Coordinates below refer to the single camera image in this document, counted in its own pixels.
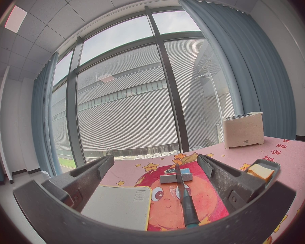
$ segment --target blue curtain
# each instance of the blue curtain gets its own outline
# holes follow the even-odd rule
[[[62,174],[52,128],[52,82],[58,53],[56,52],[34,81],[32,97],[32,132],[36,156],[41,170],[53,177]]]
[[[204,36],[208,39],[212,34],[222,48],[230,65],[224,75],[231,96],[230,71],[236,79],[244,113],[263,112],[265,136],[295,139],[296,110],[289,77],[261,27],[250,15],[228,6],[196,0],[179,3]]]

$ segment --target green grass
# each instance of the green grass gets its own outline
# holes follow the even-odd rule
[[[59,163],[61,165],[68,166],[70,168],[76,168],[76,164],[74,163],[74,160],[64,159],[59,157]]]

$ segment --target ceiling light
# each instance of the ceiling light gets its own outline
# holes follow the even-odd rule
[[[5,28],[13,31],[14,33],[17,33],[23,20],[26,17],[26,14],[27,12],[25,12],[23,9],[15,6],[8,17]]]

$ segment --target cartoon face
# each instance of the cartoon face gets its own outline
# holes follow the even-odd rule
[[[210,215],[216,207],[215,190],[209,182],[197,176],[193,176],[193,181],[186,181],[184,184],[192,196],[198,218],[201,221]],[[151,189],[149,223],[168,230],[184,228],[177,183],[160,184],[160,180],[157,180],[151,185]]]

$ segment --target ceiling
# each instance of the ceiling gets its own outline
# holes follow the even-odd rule
[[[0,76],[35,79],[51,55],[75,32],[116,8],[145,0],[16,0],[28,12],[18,33],[0,26]],[[249,13],[257,0],[218,1]]]

